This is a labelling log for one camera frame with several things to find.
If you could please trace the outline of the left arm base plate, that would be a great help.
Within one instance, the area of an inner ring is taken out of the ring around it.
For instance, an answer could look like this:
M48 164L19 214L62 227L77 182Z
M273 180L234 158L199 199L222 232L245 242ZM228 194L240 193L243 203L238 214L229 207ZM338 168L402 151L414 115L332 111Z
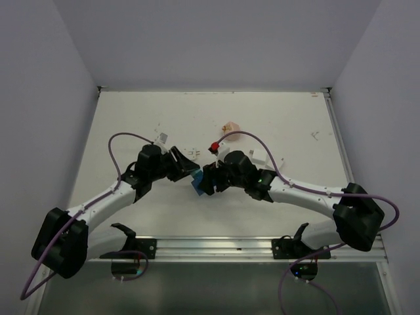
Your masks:
M133 251L141 252L148 259L155 259L157 250L157 240L155 238L136 238L132 239L129 245L124 245L123 249L117 253L107 252L100 256L101 259L140 259L139 254Z

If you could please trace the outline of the blue cube socket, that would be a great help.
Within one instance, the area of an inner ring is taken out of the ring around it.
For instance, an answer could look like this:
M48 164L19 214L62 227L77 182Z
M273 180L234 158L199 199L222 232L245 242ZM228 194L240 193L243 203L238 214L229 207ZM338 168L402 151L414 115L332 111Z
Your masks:
M210 175L205 175L202 170L192 173L193 181L192 187L198 196L207 195L212 196L215 193L216 182Z

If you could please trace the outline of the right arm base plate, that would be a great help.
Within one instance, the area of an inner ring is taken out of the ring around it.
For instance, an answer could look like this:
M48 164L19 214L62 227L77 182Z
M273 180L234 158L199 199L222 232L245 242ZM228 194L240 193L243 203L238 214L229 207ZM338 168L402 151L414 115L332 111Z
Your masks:
M322 251L323 248L310 249L301 240L295 241L290 236L282 236L271 240L272 256L274 259L300 259L309 254Z

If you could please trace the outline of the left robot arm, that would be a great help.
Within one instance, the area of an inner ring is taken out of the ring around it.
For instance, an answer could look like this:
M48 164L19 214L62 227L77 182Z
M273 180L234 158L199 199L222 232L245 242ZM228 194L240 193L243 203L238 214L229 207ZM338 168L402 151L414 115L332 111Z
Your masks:
M63 278L71 278L87 260L89 235L102 222L144 197L153 182L177 182L199 169L175 146L166 152L155 144L143 146L136 161L119 171L117 181L103 193L68 210L50 210L31 256Z

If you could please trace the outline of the teal plug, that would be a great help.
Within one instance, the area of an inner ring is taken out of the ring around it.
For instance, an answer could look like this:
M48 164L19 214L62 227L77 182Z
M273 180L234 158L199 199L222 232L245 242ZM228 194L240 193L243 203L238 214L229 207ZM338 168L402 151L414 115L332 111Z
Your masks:
M201 173L201 169L198 169L198 170L192 171L192 172L191 172L191 176L192 176L192 177L196 177L196 176L198 176L200 173Z

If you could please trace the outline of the white USB charger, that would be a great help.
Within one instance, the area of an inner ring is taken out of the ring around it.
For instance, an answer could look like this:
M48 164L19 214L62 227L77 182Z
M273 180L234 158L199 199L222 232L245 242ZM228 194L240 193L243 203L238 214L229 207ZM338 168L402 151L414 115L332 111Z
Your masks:
M271 159L268 159L264 168L270 171L280 170L284 164L284 158L275 161L275 165L273 164Z

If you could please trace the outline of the white plug adapter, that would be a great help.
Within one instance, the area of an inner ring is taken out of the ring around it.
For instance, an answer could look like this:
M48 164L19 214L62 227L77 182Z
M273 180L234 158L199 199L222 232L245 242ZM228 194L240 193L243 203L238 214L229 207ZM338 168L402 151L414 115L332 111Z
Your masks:
M201 152L197 148L185 148L184 154L188 159L195 161L200 156Z

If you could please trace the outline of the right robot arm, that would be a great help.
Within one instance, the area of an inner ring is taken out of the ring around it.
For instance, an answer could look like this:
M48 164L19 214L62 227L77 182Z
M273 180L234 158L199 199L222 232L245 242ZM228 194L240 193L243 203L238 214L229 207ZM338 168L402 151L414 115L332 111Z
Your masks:
M327 246L344 243L368 252L385 217L383 210L367 196L359 185L346 188L324 188L319 194L315 186L300 190L291 181L284 182L275 171L259 169L241 151L227 154L203 167L198 188L207 194L227 188L244 189L254 200L296 205L326 216L324 222L304 223L284 248L296 257L308 257Z

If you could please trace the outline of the beige cube socket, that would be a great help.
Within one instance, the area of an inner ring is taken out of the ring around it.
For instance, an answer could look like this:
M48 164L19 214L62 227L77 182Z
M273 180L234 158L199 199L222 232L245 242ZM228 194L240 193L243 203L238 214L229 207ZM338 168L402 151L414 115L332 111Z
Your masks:
M225 141L237 141L241 137L241 134L238 133L241 131L240 126L232 121L224 124L221 130Z

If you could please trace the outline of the long white charger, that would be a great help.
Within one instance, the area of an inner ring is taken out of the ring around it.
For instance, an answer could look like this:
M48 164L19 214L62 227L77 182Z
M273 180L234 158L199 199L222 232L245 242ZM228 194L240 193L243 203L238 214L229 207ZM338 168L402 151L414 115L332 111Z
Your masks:
M264 150L253 149L249 151L250 159L253 163L259 165L266 165L268 161L268 155Z

